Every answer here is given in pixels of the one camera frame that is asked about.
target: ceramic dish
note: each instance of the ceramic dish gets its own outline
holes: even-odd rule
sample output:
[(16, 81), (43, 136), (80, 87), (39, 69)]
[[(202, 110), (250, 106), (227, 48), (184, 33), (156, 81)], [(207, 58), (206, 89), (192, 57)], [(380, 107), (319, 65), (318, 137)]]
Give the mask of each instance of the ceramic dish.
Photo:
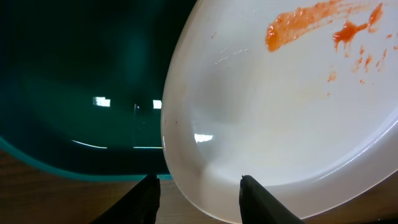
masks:
[(186, 198), (239, 223), (239, 181), (252, 175), (305, 218), (395, 172), (396, 21), (394, 1), (198, 1), (162, 108)]

